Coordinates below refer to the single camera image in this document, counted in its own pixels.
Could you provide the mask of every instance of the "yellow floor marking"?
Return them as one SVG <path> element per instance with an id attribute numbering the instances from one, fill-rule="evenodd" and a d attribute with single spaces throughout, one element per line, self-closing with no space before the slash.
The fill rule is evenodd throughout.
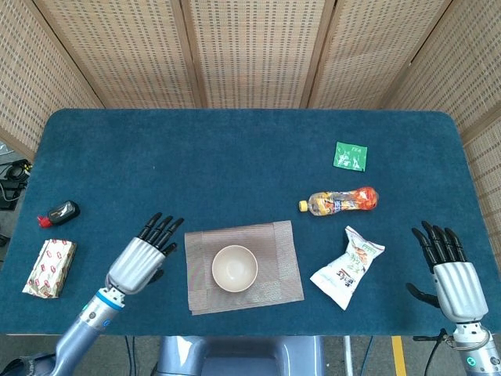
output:
<path id="1" fill-rule="evenodd" d="M 397 376 L 406 376 L 404 348 L 402 346 L 402 337 L 399 335 L 391 336 L 391 344 L 393 346 L 393 360 L 395 361 L 395 372 Z"/>

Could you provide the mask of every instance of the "woven wall panel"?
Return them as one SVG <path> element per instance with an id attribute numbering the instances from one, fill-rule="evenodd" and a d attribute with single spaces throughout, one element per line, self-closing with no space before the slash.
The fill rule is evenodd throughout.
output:
<path id="1" fill-rule="evenodd" d="M 376 107 L 445 3 L 340 0 L 310 107 Z"/>
<path id="2" fill-rule="evenodd" d="M 324 1 L 189 5 L 209 107 L 299 107 Z"/>
<path id="3" fill-rule="evenodd" d="M 500 0 L 455 0 L 389 107 L 443 110 L 465 132 L 501 101 L 500 35 Z"/>
<path id="4" fill-rule="evenodd" d="M 35 2 L 107 107 L 194 107 L 170 1 Z"/>
<path id="5" fill-rule="evenodd" d="M 501 269 L 501 118 L 465 146 L 478 201 Z"/>
<path id="6" fill-rule="evenodd" d="M 0 136 L 29 158 L 54 111 L 101 106 L 31 10 L 21 0 L 0 2 Z"/>

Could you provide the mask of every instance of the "white wrapped package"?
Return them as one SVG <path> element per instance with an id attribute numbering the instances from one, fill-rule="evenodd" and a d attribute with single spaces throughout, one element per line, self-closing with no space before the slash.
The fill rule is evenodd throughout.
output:
<path id="1" fill-rule="evenodd" d="M 23 292 L 39 298 L 57 298 L 63 289 L 76 247 L 76 243 L 68 240 L 46 240 Z"/>
<path id="2" fill-rule="evenodd" d="M 365 240 L 350 226 L 345 230 L 348 236 L 346 252 L 310 278 L 344 310 L 370 264 L 384 251 L 383 245 Z"/>

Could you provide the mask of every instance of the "plastic bottle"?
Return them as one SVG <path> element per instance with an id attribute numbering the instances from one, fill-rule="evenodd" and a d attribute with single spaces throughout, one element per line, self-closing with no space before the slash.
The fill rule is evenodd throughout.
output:
<path id="1" fill-rule="evenodd" d="M 299 210 L 309 210 L 313 215 L 336 214 L 343 210 L 371 210 L 377 206 L 378 199 L 379 195 L 371 186 L 349 192 L 320 192 L 311 195 L 308 201 L 299 201 Z"/>

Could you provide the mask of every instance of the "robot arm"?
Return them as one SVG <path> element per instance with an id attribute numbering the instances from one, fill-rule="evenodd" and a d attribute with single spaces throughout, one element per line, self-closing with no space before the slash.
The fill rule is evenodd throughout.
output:
<path id="1" fill-rule="evenodd" d="M 124 308 L 125 295 L 140 292 L 148 283 L 155 281 L 163 271 L 160 269 L 165 258 L 176 249 L 176 243 L 165 244 L 183 222 L 178 219 L 165 231 L 171 216 L 164 219 L 153 230 L 161 213 L 155 214 L 134 237 L 113 263 L 106 275 L 105 287 L 99 289 L 83 308 L 80 316 L 59 340 L 56 347 L 56 363 L 50 372 L 36 370 L 33 375 L 67 376 L 91 348 L 94 341 L 104 332 L 111 320 Z"/>
<path id="2" fill-rule="evenodd" d="M 445 342 L 460 354 L 468 375 L 501 376 L 501 360 L 491 333 L 481 325 L 488 307 L 477 272 L 467 261 L 459 238 L 451 229 L 442 230 L 423 222 L 428 238 L 418 229 L 413 233 L 423 249 L 437 295 L 425 294 L 413 284 L 409 292 L 422 302 L 440 308 L 456 324 Z"/>

